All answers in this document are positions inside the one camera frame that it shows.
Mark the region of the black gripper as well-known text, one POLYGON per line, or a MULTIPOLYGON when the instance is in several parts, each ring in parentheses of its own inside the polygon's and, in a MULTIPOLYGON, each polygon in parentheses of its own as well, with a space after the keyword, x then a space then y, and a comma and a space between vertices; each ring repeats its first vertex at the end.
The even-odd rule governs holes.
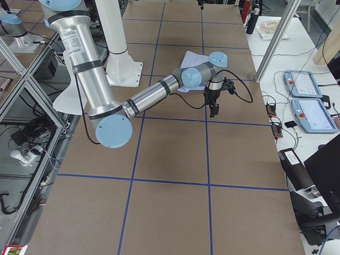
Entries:
POLYGON ((215 117, 219 113, 219 105, 217 99, 220 97, 222 91, 227 90, 232 95, 235 94, 234 82, 230 79, 223 78, 222 81, 208 81, 203 95, 204 105, 209 105, 210 118, 215 117))

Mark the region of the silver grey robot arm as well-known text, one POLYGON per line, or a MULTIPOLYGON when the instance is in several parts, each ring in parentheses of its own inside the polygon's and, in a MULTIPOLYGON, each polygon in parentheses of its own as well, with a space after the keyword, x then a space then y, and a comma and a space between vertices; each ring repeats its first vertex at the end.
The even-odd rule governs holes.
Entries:
POLYGON ((8 13, 1 15, 1 36, 10 35, 19 38, 26 34, 27 31, 18 16, 8 13))
POLYGON ((205 84, 205 105, 218 113, 220 93, 235 92, 233 81, 225 78, 227 56, 213 52, 206 62, 178 68, 151 87, 124 102, 114 98, 112 86, 137 87, 143 64, 129 55, 118 1, 96 1, 109 58, 104 65, 89 30, 90 14, 84 1, 41 1, 46 24, 56 30, 72 65, 75 81, 90 104, 89 118, 100 144, 107 148, 124 146, 132 137, 131 118, 158 104, 180 87, 205 84))

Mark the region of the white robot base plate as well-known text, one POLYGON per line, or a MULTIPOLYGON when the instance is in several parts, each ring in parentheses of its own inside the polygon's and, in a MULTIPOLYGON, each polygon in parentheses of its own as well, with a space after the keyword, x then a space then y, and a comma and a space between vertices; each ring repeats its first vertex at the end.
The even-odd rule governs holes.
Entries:
POLYGON ((106 39, 109 57, 106 76, 111 86, 137 87, 143 63, 129 55, 118 1, 95 1, 106 39))

